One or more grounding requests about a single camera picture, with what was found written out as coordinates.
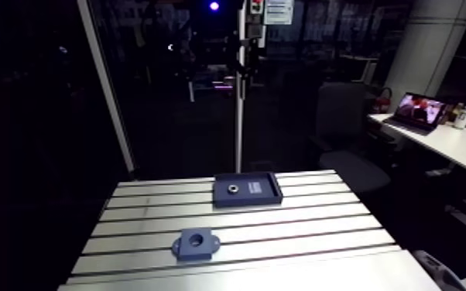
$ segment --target light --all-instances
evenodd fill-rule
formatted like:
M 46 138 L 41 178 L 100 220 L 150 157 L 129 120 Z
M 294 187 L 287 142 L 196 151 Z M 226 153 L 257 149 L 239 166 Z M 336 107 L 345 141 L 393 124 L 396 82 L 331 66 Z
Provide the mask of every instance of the light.
M 213 10 L 213 11 L 217 11 L 218 10 L 218 3 L 217 2 L 210 3 L 210 9 Z

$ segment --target laptop screen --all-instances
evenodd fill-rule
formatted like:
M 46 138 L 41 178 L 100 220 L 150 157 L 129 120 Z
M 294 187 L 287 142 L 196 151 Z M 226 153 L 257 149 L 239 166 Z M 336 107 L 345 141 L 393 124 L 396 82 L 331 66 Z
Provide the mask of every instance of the laptop screen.
M 435 126 L 445 105 L 443 102 L 422 95 L 406 93 L 394 116 L 415 123 Z

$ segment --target black chair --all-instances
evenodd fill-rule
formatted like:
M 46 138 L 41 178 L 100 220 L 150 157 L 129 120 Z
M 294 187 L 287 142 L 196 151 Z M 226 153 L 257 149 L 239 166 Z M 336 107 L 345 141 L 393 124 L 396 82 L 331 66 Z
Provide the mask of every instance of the black chair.
M 385 171 L 363 157 L 362 145 L 366 140 L 364 103 L 363 84 L 324 85 L 319 90 L 315 135 L 310 137 L 320 153 L 318 166 L 336 170 L 360 197 L 381 190 L 390 183 Z M 368 147 L 379 150 L 389 146 L 378 143 L 390 145 L 393 141 L 381 133 L 371 136 L 376 142 L 371 142 Z

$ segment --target dark blue tray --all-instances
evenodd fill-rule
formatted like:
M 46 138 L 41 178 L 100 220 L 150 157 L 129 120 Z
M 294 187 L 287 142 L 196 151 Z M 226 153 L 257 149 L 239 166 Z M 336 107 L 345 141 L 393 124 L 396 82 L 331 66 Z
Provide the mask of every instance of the dark blue tray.
M 236 193 L 228 190 L 236 186 Z M 220 174 L 213 184 L 215 207 L 281 204 L 282 192 L 273 173 Z

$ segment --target blue plastic part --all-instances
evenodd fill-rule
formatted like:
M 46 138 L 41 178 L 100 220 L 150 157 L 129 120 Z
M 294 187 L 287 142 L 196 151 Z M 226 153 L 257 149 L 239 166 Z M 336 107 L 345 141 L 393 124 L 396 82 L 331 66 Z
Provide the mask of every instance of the blue plastic part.
M 172 253 L 180 261 L 209 260 L 220 247 L 221 241 L 211 234 L 211 228 L 187 228 L 173 242 Z
M 238 191 L 228 188 L 235 186 Z M 282 192 L 273 173 L 221 174 L 215 176 L 213 203 L 215 207 L 281 204 Z

